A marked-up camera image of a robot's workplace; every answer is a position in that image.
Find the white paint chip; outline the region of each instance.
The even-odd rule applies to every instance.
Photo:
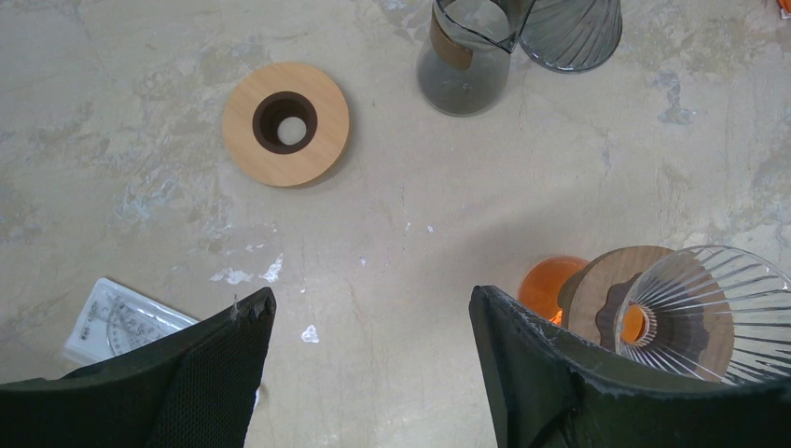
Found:
[[[319,335],[316,333],[316,327],[309,325],[302,331],[302,341],[306,343],[319,343]]]
[[[277,281],[281,269],[283,269],[283,254],[278,255],[277,259],[270,265],[267,273],[259,275],[258,278],[263,278],[270,283],[274,283]]]
[[[234,271],[231,268],[226,268],[209,278],[209,280],[213,282],[219,282],[222,279],[225,279],[225,281],[231,285],[239,285],[241,282],[249,282],[252,280],[253,275],[244,271]]]

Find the concrete surface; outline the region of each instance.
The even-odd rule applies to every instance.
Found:
[[[417,89],[428,5],[0,0],[0,381],[74,368],[58,353],[101,276],[196,318],[271,286],[247,446],[492,447],[474,285],[515,294],[546,256],[638,244],[791,269],[773,1],[625,0],[606,65],[561,76],[517,50],[471,119]],[[231,162],[220,119],[240,79],[289,60],[338,81],[353,134],[322,182],[273,189]]]

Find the orange glass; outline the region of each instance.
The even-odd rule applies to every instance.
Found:
[[[561,287],[588,262],[570,256],[552,257],[538,263],[521,282],[519,301],[546,320],[560,325],[562,310],[558,306]]]

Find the orange hole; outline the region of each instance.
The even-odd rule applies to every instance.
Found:
[[[620,338],[625,343],[636,343],[645,336],[645,330],[645,314],[639,306],[629,305],[623,316],[623,331],[620,332]]]
[[[524,277],[519,290],[519,301],[546,320],[560,325],[562,310],[558,306],[558,294],[561,287],[586,265],[587,261],[577,257],[545,259]]]

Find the dark brown inner ring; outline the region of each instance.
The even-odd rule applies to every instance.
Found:
[[[305,122],[305,136],[294,145],[287,145],[277,136],[277,128],[285,119],[296,117]],[[307,98],[293,91],[279,91],[264,98],[253,114],[253,135],[264,149],[275,154],[294,154],[305,148],[318,128],[316,109]]]

